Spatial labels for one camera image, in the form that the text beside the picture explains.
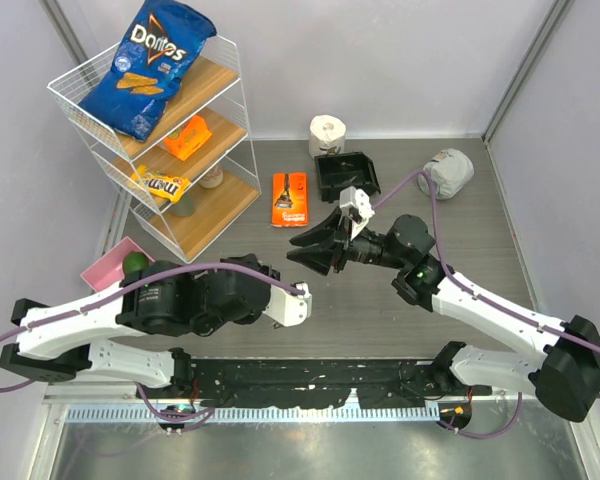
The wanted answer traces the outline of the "keys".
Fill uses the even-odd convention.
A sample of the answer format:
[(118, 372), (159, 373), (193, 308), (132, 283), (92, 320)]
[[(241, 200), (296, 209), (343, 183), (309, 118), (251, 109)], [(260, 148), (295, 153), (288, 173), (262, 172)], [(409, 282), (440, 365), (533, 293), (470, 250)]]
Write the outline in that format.
[(330, 164), (329, 184), (348, 185), (355, 182), (361, 167), (354, 160), (334, 160)]

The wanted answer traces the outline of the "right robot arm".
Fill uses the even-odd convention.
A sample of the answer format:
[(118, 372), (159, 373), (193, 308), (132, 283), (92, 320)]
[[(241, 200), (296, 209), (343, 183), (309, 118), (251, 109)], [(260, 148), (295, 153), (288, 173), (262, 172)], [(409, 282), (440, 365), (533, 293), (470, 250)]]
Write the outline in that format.
[(491, 386), (533, 395), (553, 414), (581, 422), (600, 398), (600, 334), (590, 320), (565, 321), (507, 301), (444, 264), (426, 223), (398, 217), (385, 234), (359, 227), (340, 210), (294, 236), (289, 260), (326, 275), (348, 262), (396, 270), (392, 282), (412, 306), (459, 320), (508, 346), (487, 351), (448, 343), (436, 356), (435, 387), (453, 394), (464, 386)]

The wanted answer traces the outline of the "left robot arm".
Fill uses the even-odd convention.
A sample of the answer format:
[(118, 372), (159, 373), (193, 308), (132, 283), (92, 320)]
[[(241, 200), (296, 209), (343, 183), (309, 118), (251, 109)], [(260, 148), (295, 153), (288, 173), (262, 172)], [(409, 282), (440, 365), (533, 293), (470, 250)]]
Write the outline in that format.
[(208, 337), (229, 323), (250, 325), (263, 315), (288, 326), (295, 319), (290, 306), (304, 293), (283, 284), (279, 272), (253, 254), (188, 266), (157, 261), (60, 306), (17, 301), (17, 329), (2, 342), (0, 368), (30, 383), (107, 376), (180, 398), (194, 383), (186, 352), (145, 351), (119, 345), (116, 338)]

